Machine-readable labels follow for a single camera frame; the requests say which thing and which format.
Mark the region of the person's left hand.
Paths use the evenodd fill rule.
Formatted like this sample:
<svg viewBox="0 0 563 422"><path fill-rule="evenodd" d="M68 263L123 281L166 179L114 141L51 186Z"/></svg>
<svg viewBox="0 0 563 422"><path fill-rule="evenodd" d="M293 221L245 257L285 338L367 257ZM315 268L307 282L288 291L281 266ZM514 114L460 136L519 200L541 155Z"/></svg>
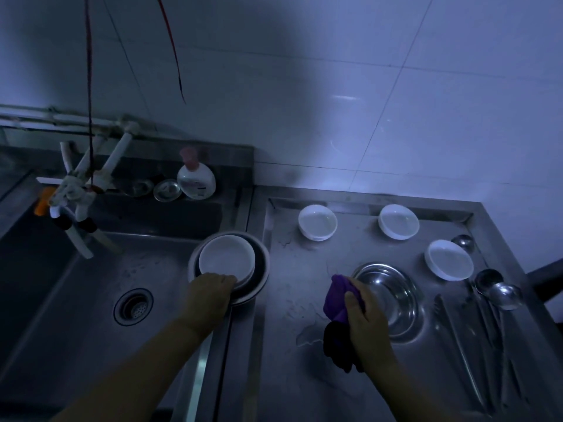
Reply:
<svg viewBox="0 0 563 422"><path fill-rule="evenodd" d="M193 292L192 281L179 320L202 342L221 323L230 299L231 295L198 295Z"/></svg>

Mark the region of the steel tongs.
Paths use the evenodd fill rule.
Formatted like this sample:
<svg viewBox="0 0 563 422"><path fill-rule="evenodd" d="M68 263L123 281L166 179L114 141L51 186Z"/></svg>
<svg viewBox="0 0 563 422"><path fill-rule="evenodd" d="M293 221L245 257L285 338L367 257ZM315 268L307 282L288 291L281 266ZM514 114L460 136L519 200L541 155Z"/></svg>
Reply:
<svg viewBox="0 0 563 422"><path fill-rule="evenodd" d="M447 305L445 304L444 298L442 297L441 294L437 294L434 297L433 310L434 310L435 317L437 319L438 325L447 332L447 334L451 337L451 339L453 341L455 353L461 359L463 369L466 373L466 376L468 378L469 384L471 386L472 392L473 392L476 400L478 401L482 410L486 414L489 414L489 404L486 401L485 396L483 395L483 393L480 389L480 385L477 381L477 378L474 375L471 364L470 364L469 359L468 359L468 357L465 353L465 349L462 345L461 338L460 338L459 334L457 333L457 330L454 326L453 320L449 315Z"/></svg>

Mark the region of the white soap bottle pink pump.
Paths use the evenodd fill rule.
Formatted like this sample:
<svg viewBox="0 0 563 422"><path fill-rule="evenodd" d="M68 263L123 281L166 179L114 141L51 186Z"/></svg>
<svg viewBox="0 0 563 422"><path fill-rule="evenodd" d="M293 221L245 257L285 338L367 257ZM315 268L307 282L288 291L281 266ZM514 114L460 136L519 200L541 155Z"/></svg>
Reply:
<svg viewBox="0 0 563 422"><path fill-rule="evenodd" d="M179 155L184 165L178 171L177 183L181 191L192 200L206 200L216 191L215 175L207 165L201 163L193 147L184 147Z"/></svg>

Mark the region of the person's left forearm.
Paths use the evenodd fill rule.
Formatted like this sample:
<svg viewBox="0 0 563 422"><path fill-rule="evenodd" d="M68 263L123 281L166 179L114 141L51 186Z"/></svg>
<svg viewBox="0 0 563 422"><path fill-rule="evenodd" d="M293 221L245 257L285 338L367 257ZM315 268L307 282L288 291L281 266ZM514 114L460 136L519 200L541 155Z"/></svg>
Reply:
<svg viewBox="0 0 563 422"><path fill-rule="evenodd" d="M180 369L221 320L175 319L50 422L149 422Z"/></svg>

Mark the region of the large white bowl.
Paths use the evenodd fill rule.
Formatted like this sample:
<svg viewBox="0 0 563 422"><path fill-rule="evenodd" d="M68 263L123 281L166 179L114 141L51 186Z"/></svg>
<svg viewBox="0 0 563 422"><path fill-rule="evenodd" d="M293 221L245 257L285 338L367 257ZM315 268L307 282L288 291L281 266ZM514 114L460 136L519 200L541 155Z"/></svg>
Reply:
<svg viewBox="0 0 563 422"><path fill-rule="evenodd" d="M255 272L255 251L246 238L223 234L203 246L198 257L198 268L201 274L234 276L236 283L233 291L238 291Z"/></svg>

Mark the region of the small white bowl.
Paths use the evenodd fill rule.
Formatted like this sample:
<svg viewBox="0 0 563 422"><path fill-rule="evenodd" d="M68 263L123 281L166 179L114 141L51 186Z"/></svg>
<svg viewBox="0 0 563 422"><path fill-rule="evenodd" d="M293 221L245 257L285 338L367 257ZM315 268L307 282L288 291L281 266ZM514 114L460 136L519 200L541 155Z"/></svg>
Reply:
<svg viewBox="0 0 563 422"><path fill-rule="evenodd" d="M338 220L328 207L308 205L299 212L298 226L306 239L321 242L334 235L338 228Z"/></svg>
<svg viewBox="0 0 563 422"><path fill-rule="evenodd" d="M393 240L411 239L419 232L419 219L409 208L398 205L385 205L378 215L381 231Z"/></svg>
<svg viewBox="0 0 563 422"><path fill-rule="evenodd" d="M470 255L452 241L432 241L424 252L424 259L430 271L445 281L463 281L474 273Z"/></svg>

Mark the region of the steel bowl with dark inside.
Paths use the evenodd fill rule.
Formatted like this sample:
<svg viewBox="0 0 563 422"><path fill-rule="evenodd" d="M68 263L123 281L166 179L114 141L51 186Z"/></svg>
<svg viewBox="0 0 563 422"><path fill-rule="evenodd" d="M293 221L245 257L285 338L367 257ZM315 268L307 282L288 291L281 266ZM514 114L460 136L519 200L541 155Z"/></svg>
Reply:
<svg viewBox="0 0 563 422"><path fill-rule="evenodd" d="M192 252L187 268L188 280L193 281L201 273L198 268L198 257L203 246L210 240L223 234L236 234L246 238L253 247L256 255L256 268L250 280L238 291L231 292L231 305L241 305L252 300L264 287L270 273L270 253L266 246L252 234L242 231L227 231L213 234L203 240Z"/></svg>

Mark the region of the person's right hand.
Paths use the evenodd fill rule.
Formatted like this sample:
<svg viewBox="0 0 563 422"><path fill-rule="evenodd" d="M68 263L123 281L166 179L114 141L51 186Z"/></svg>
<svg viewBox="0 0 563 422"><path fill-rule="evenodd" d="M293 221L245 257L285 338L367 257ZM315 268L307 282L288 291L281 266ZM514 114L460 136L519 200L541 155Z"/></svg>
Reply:
<svg viewBox="0 0 563 422"><path fill-rule="evenodd" d="M388 321L371 290L360 281L349 279L365 303L365 322L349 323L350 338L365 373L375 378L398 365L389 338Z"/></svg>

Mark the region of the white pipe faucet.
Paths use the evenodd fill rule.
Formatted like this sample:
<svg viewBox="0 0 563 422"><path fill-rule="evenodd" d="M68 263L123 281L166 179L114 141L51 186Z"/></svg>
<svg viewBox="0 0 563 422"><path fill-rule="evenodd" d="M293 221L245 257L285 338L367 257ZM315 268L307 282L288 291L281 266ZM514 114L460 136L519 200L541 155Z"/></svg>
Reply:
<svg viewBox="0 0 563 422"><path fill-rule="evenodd" d="M60 151L66 170L65 177L37 179L42 184L57 185L54 190L42 196L39 202L47 205L53 223L65 232L74 248L86 259L93 258L94 254L88 248L80 231L87 233L114 254L123 252L123 248L109 239L89 216L89 208L96 197L113 188L113 171L137 132L138 124L135 122L124 126L123 135L104 165L98 170L95 169L95 152L106 142L106 137L101 134L91 137L88 149L76 166L72 162L70 143L61 141Z"/></svg>

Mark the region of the stainless steel sink basin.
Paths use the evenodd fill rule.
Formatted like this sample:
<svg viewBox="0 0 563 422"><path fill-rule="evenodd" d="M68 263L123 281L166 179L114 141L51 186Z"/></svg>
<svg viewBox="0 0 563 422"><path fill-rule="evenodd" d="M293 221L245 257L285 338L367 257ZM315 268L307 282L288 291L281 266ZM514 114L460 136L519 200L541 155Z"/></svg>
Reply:
<svg viewBox="0 0 563 422"><path fill-rule="evenodd" d="M86 259L49 214L33 213L38 177L62 173L55 153L4 147L0 156L0 421L44 422L178 314L203 240L246 229L254 159L248 148L203 149L218 187L204 201L96 197L89 216L123 252L80 231L94 254ZM152 293L150 314L118 325L116 302L138 288Z"/></svg>

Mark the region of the person's right forearm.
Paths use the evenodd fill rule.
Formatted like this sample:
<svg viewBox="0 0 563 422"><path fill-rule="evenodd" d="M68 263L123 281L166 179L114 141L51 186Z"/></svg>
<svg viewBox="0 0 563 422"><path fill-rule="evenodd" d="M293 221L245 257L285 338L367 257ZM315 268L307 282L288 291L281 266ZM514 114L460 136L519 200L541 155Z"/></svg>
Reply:
<svg viewBox="0 0 563 422"><path fill-rule="evenodd" d="M458 422L415 385L394 356L369 354L360 360L396 422Z"/></svg>

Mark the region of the orange plastic object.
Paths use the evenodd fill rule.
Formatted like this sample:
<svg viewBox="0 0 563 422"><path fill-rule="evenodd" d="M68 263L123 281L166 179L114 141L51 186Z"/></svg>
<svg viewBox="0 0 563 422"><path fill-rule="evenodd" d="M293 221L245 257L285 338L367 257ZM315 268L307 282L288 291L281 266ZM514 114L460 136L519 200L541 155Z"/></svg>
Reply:
<svg viewBox="0 0 563 422"><path fill-rule="evenodd" d="M49 200L56 192L57 188L54 186L46 186L39 194L38 201L34 208L34 215L44 217L50 212Z"/></svg>

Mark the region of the shiny steel bowl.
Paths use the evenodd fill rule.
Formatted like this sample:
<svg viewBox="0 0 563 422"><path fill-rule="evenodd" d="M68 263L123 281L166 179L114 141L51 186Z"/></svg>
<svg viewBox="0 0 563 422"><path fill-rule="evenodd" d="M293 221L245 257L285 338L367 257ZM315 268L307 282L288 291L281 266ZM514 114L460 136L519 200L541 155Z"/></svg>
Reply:
<svg viewBox="0 0 563 422"><path fill-rule="evenodd" d="M416 339L424 324L420 293L402 270L389 264L371 262L355 269L352 277L366 285L376 297L389 326L393 343Z"/></svg>

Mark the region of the purple cleaning cloth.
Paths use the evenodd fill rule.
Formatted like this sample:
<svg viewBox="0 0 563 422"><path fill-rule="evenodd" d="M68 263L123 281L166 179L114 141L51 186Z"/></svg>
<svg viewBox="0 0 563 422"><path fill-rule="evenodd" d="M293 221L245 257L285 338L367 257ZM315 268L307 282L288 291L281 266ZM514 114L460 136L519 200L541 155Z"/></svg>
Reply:
<svg viewBox="0 0 563 422"><path fill-rule="evenodd" d="M351 292L355 296L362 313L365 314L365 303L357 287L348 277L340 274L333 275L323 305L324 315L329 320L324 330L323 352L345 373L349 373L353 367L359 373L363 373L362 363L350 339L350 326L345 303L347 292Z"/></svg>

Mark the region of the round sink drain strainer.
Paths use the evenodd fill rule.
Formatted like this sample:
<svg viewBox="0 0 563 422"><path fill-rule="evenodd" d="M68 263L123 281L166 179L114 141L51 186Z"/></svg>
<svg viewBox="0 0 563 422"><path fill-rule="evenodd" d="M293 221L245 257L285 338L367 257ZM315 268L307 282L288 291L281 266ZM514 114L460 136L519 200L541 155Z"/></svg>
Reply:
<svg viewBox="0 0 563 422"><path fill-rule="evenodd" d="M116 302L113 310L114 320L121 326L136 325L150 314L153 303L154 299L149 290L130 290Z"/></svg>

